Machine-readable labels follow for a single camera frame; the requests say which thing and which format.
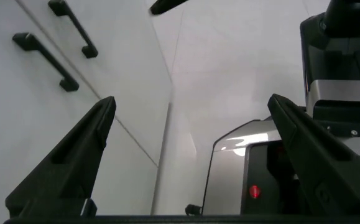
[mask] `cabinet handle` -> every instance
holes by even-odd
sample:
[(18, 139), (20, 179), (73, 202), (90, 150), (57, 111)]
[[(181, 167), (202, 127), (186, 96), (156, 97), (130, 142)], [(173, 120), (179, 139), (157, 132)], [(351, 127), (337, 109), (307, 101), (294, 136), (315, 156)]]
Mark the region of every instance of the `cabinet handle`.
[(73, 25), (75, 25), (76, 29), (78, 29), (81, 37), (86, 41), (87, 46), (81, 48), (81, 51), (86, 56), (86, 58), (94, 58), (97, 57), (98, 51), (94, 44), (91, 42), (88, 37), (86, 31), (80, 25), (78, 19), (69, 8), (69, 5), (64, 0), (50, 0), (48, 2), (48, 6), (50, 6), (51, 10), (54, 12), (56, 16), (69, 16)]
[(39, 51), (47, 60), (58, 70), (63, 76), (63, 80), (60, 81), (60, 86), (67, 92), (77, 91), (79, 84), (76, 80), (62, 67), (62, 65), (54, 58), (54, 56), (43, 46), (42, 43), (36, 38), (35, 35), (25, 32), (16, 33), (12, 40), (24, 51)]

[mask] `red light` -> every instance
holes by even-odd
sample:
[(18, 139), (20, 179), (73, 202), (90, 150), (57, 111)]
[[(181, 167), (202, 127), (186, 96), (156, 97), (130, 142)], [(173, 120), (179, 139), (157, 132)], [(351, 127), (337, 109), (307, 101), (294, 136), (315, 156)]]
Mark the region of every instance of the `red light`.
[(249, 193), (250, 193), (250, 196), (252, 198), (257, 198), (257, 197), (260, 196), (261, 190), (260, 190), (260, 188), (258, 186), (253, 185), (253, 186), (250, 187)]

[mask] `white cabinet door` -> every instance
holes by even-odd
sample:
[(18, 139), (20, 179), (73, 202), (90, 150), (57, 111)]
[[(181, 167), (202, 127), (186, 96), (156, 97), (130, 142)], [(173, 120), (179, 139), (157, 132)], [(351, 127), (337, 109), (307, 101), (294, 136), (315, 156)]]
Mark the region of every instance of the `white cabinet door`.
[(98, 49), (86, 45), (68, 16), (47, 0), (17, 0), (104, 98), (115, 96), (117, 116), (158, 164), (172, 84), (144, 0), (67, 0)]
[[(39, 52), (12, 40), (31, 32), (79, 83), (66, 92), (62, 76)], [(6, 197), (97, 102), (49, 40), (15, 1), (0, 0), (0, 223), (9, 218)]]
[(157, 167), (114, 120), (91, 198), (98, 215), (150, 215)]

